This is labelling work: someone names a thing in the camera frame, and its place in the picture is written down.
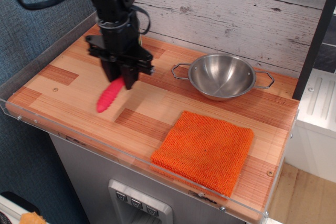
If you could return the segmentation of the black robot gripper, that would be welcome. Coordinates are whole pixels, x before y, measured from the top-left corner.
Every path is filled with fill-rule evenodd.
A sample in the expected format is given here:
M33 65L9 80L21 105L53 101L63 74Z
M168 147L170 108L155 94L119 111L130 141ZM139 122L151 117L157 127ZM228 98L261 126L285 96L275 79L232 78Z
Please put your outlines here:
M139 43L138 25L98 22L100 35L88 35L89 54L101 60L109 80L121 75L127 90L138 81L139 72L151 75L152 54Z

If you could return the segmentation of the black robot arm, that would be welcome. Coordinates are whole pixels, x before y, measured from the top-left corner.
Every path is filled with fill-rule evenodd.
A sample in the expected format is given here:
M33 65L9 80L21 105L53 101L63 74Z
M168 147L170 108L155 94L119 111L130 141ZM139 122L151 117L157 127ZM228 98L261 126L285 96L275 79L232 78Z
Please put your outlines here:
M151 75L152 54L140 44L137 13L148 13L135 0L91 0L97 12L99 35L86 37L90 55L100 58L109 81L121 77L130 90L139 74Z

